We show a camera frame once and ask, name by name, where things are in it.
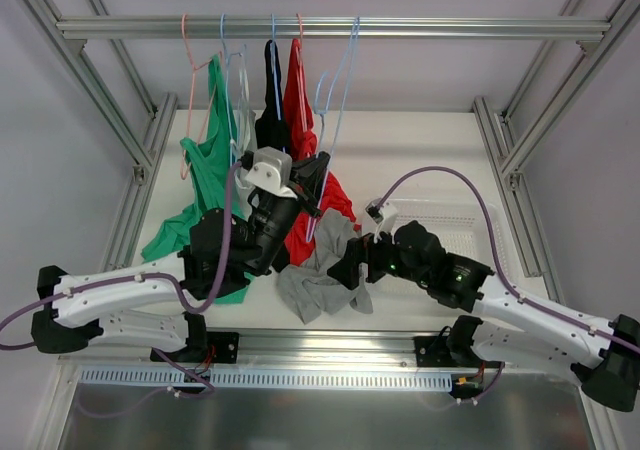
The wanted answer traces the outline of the black tank top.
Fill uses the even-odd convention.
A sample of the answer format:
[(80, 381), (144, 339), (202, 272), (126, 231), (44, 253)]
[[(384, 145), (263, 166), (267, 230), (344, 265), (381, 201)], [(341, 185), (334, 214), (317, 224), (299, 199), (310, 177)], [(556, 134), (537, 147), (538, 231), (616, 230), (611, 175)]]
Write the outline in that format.
[[(268, 40), (264, 48), (265, 72), (266, 72), (265, 108), (264, 108), (264, 111), (262, 112), (262, 115), (256, 120), (255, 132), (256, 132), (256, 138), (257, 138), (257, 145), (259, 148), (272, 147), (277, 149), (276, 148), (277, 140), (274, 133), (274, 124), (276, 122), (276, 107), (274, 102), (270, 44), (271, 44), (271, 40)], [(281, 67), (279, 63), (278, 47), (277, 47), (277, 59), (278, 59), (278, 77), (280, 81), (282, 127), (283, 127), (283, 130), (286, 132), (285, 153), (290, 154), (291, 153), (291, 132), (288, 124), (286, 123), (285, 114), (284, 114), (283, 95), (282, 95), (282, 89), (281, 89)]]

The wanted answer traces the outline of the grey tank top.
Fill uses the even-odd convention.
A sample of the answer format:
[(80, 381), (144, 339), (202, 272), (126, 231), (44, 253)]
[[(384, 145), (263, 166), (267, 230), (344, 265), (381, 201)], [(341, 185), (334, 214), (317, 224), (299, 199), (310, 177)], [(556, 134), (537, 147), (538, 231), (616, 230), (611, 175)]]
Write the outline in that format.
[(335, 209), (328, 209), (315, 228), (315, 249), (299, 266), (289, 264), (276, 279), (276, 291), (285, 306), (303, 323), (309, 324), (323, 313), (334, 315), (347, 305), (370, 315), (373, 302), (362, 277), (349, 290), (328, 275), (328, 270), (346, 252), (347, 243), (357, 237), (354, 224)]

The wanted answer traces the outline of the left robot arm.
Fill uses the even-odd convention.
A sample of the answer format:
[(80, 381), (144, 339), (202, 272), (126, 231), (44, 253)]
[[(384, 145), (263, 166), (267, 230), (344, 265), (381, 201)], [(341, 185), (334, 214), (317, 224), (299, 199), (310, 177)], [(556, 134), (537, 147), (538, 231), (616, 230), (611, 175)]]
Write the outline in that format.
[(228, 170), (223, 204), (199, 218), (181, 250), (94, 275), (42, 268), (34, 346), (56, 355), (141, 346), (199, 360), (208, 348), (205, 311), (270, 273), (300, 214), (319, 216), (330, 160), (326, 152), (293, 161), (272, 147), (247, 151)]

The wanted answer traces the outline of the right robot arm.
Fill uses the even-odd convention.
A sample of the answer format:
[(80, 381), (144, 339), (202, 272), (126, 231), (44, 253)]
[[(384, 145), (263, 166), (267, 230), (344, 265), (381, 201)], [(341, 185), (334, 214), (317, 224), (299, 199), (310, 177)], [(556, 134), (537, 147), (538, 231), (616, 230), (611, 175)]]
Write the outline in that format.
[(394, 234), (348, 241), (328, 271), (353, 290), (386, 276), (415, 283), (439, 304), (462, 311), (446, 342), (461, 367), (504, 362), (558, 376), (615, 411), (634, 409), (639, 392), (639, 323), (589, 315), (513, 287), (499, 272), (450, 253), (417, 221)]

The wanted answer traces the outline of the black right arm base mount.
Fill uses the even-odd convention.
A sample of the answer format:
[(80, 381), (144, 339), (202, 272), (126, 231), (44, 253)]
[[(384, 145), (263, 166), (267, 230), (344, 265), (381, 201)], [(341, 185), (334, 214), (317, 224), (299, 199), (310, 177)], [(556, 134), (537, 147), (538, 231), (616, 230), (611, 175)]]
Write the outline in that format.
[(444, 336), (416, 336), (413, 338), (414, 355), (418, 368), (449, 368), (455, 367), (446, 346)]

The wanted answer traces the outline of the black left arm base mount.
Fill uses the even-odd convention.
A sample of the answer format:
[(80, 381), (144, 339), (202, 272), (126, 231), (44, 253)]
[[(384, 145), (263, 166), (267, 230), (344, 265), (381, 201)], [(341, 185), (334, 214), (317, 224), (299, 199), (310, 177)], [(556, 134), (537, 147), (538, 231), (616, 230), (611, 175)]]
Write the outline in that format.
[(165, 352), (169, 360), (186, 364), (235, 364), (240, 335), (237, 332), (207, 331), (188, 337), (186, 346), (174, 352)]

